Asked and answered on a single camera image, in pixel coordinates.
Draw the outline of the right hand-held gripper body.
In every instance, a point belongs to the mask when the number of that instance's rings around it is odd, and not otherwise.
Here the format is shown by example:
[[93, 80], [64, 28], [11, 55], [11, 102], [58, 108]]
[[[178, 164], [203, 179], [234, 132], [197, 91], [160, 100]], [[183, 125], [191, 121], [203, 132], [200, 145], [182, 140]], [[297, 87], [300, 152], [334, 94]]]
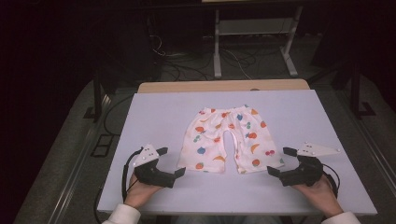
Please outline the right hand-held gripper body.
[[339, 148], [325, 147], [322, 145], [305, 142], [297, 149], [296, 157], [299, 166], [294, 170], [284, 173], [285, 186], [306, 184], [312, 186], [326, 175], [331, 184], [335, 187], [334, 179], [323, 171], [324, 164], [318, 159], [320, 156], [329, 156], [340, 153]]

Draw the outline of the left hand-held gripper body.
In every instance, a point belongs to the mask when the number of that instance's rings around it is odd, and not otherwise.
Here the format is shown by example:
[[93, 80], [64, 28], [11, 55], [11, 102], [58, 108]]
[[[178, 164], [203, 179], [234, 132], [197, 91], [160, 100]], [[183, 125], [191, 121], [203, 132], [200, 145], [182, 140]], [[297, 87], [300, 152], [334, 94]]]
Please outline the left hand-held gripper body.
[[153, 145], [147, 144], [142, 147], [140, 154], [133, 163], [134, 175], [141, 183], [170, 188], [169, 181], [171, 174], [157, 168], [160, 157]]

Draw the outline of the white fruit-print pants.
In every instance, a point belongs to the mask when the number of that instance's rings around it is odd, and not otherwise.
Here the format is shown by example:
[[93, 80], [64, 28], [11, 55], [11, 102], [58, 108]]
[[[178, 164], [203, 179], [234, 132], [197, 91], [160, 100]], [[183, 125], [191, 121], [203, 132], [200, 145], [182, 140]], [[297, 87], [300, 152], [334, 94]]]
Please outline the white fruit-print pants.
[[233, 138], [234, 161], [239, 174], [281, 167], [283, 159], [259, 112], [247, 105], [200, 110], [185, 132], [177, 166], [190, 171], [222, 173], [227, 152], [224, 134]]

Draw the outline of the person's left hand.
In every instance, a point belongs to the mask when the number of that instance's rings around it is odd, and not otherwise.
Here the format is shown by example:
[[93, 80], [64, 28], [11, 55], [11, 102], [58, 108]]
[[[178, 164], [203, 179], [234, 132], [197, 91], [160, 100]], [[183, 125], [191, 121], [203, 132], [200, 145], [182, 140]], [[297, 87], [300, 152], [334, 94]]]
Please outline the person's left hand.
[[149, 199], [162, 187], [141, 183], [135, 175], [130, 179], [129, 190], [127, 191], [124, 203], [135, 209], [142, 207]]

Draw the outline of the person's right hand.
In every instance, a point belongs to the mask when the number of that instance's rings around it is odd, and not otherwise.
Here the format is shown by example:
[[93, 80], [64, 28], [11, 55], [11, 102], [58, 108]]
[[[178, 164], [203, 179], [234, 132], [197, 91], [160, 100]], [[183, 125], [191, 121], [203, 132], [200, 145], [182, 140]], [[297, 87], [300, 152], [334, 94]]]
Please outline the person's right hand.
[[332, 186], [325, 175], [311, 187], [307, 185], [294, 185], [293, 188], [300, 191], [326, 218], [335, 217], [344, 212], [332, 192]]

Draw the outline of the white table board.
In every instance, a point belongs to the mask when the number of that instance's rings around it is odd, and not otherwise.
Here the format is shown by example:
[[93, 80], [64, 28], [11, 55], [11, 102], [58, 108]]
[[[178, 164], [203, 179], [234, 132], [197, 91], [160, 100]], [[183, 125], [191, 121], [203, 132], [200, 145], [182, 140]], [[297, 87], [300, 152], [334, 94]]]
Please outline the white table board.
[[[317, 96], [305, 91], [213, 91], [138, 93], [134, 96], [98, 204], [112, 212], [121, 203], [123, 166], [133, 152], [146, 144], [167, 147], [158, 167], [174, 172], [184, 132], [204, 107], [233, 108], [248, 105], [267, 123], [277, 148], [298, 148], [313, 143], [337, 149], [322, 157], [339, 175], [338, 201], [356, 215], [376, 212], [346, 151]], [[233, 160], [233, 139], [224, 136], [228, 157], [222, 174], [188, 171], [170, 189], [157, 192], [141, 211], [156, 215], [314, 215], [305, 197], [265, 172], [240, 175]]]

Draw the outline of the black metal stand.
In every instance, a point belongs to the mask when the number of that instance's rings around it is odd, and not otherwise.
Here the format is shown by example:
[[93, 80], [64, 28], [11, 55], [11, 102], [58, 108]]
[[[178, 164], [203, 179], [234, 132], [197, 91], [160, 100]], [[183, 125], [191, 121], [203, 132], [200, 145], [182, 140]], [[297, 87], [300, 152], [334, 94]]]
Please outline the black metal stand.
[[359, 65], [353, 63], [351, 75], [350, 108], [357, 119], [364, 116], [374, 116], [375, 112], [367, 102], [360, 102], [361, 74]]
[[93, 106], [86, 110], [84, 119], [93, 119], [93, 122], [97, 122], [102, 115], [102, 102], [106, 95], [114, 92], [114, 85], [112, 84], [111, 78], [107, 75], [95, 75], [92, 84]]

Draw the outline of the wooden table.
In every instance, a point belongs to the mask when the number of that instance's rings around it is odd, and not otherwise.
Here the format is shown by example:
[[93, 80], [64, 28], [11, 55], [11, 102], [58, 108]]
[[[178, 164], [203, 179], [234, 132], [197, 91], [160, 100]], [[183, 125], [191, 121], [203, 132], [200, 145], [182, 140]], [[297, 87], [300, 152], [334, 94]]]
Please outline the wooden table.
[[163, 92], [207, 92], [207, 91], [283, 91], [309, 90], [303, 79], [255, 79], [255, 80], [210, 80], [210, 81], [175, 81], [145, 82], [138, 93]]

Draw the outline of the metal floor rail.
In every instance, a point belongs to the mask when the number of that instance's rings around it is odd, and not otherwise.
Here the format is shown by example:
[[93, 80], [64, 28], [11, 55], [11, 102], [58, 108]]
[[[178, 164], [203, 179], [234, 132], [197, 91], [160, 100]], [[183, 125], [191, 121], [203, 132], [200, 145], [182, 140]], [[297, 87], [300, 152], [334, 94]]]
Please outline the metal floor rail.
[[101, 124], [104, 121], [104, 113], [109, 109], [110, 104], [111, 99], [107, 94], [105, 94], [103, 99], [99, 101], [99, 106], [102, 107], [102, 114], [96, 122], [91, 124], [90, 129], [86, 134], [82, 149], [78, 154], [78, 158], [73, 166], [70, 176], [67, 178], [67, 181], [61, 190], [61, 194], [51, 213], [48, 224], [62, 224], [66, 210], [74, 196], [78, 182], [82, 177], [84, 162], [89, 158], [89, 154], [96, 144]]
[[369, 133], [369, 130], [364, 125], [362, 118], [358, 117], [350, 108], [347, 95], [343, 91], [338, 91], [336, 94], [337, 94], [337, 98], [339, 99], [339, 102], [346, 109], [346, 112], [348, 113], [349, 118], [352, 120], [352, 122], [354, 123], [354, 126], [356, 127], [356, 129], [358, 130], [360, 135], [362, 136], [363, 142], [368, 147], [368, 153], [370, 154], [372, 160], [374, 161], [375, 165], [379, 169], [380, 174], [383, 176], [390, 191], [396, 198], [396, 173], [392, 170], [392, 168], [391, 168], [389, 162], [386, 160], [384, 154], [380, 151], [380, 148], [379, 148], [377, 142], [372, 137], [372, 135]]

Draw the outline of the white metal desk frame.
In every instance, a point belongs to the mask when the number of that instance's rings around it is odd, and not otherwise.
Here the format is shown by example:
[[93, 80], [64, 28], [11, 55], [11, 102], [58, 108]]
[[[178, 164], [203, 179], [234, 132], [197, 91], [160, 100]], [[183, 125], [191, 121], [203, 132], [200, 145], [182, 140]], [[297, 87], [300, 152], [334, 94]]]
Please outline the white metal desk frame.
[[215, 78], [221, 78], [219, 38], [222, 35], [274, 35], [287, 34], [286, 44], [280, 48], [283, 61], [291, 77], [297, 77], [298, 72], [290, 57], [290, 48], [297, 31], [303, 7], [297, 7], [293, 17], [271, 19], [222, 20], [219, 10], [215, 14], [213, 65]]

